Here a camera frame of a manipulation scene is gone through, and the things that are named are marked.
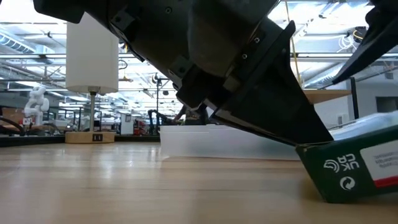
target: black robotic arm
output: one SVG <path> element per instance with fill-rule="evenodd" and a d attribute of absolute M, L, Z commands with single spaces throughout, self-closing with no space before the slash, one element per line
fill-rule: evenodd
<path fill-rule="evenodd" d="M 38 12 L 69 22 L 78 23 L 87 12 L 124 40 L 138 59 L 171 79 L 182 103 L 194 110 L 209 106 L 215 111 L 211 119 L 219 123 L 288 144 L 332 141 L 290 68 L 295 24 L 283 30 L 267 18 L 278 3 L 34 0 Z M 372 36 L 364 44 L 372 45 Z"/>

